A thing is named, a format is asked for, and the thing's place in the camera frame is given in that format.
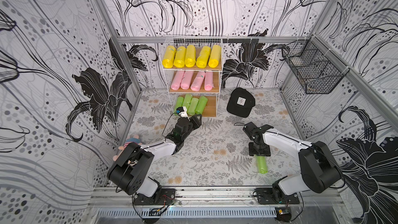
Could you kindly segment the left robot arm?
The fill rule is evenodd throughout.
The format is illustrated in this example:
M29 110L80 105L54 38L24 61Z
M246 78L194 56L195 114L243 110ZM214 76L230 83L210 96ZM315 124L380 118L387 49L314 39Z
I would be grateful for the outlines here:
M147 176L152 163L179 152L187 137L201 125L201 114L190 118L180 117L174 129L162 141L150 145L129 142L122 147L122 152L107 172L107 178L128 195L157 198L161 185Z

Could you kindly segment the pink trash bag roll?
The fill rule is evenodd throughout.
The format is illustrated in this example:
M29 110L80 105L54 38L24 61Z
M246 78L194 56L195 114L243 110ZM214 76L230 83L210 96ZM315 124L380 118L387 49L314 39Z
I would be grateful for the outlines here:
M210 91L214 88L214 74L213 72L205 72L204 89Z
M202 87L202 83L205 79L206 73L204 71L199 71L191 84L190 89L194 92L199 92Z
M183 76L184 76L184 71L177 71L176 72L176 74L175 74L175 76L173 78L173 81L171 83L171 89L172 90L178 90L180 88Z
M184 72L183 78L180 83L181 89L183 89L183 90L190 89L193 75L194 75L194 71L185 71Z

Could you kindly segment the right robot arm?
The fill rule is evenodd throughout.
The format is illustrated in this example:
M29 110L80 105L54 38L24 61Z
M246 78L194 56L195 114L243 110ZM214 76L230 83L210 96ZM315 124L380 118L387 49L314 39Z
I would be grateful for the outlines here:
M309 190L320 194L343 179L339 165L324 142L299 140L268 124L257 127L250 122L243 125L243 131L251 140L250 156L269 157L273 146L299 163L300 171L297 174L273 183L275 197L281 198Z

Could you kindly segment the yellow trash bag roll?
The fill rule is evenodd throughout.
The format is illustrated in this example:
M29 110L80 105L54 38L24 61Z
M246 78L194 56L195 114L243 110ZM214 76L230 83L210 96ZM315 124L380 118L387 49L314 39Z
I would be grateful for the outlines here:
M167 46L162 59L164 68L172 68L174 66L174 59L176 55L176 48L174 46Z
M196 64L196 48L193 45L187 46L184 63L185 63L186 67L195 66L195 64Z
M211 53L211 48L209 46L204 46L201 49L200 54L196 61L196 66L198 68L205 68L207 66L210 53Z
M216 68L221 60L221 51L222 48L220 45L213 45L208 61L208 66L210 68Z
M184 46L178 47L174 58L174 66L177 68L185 67L185 56L186 56L186 47Z

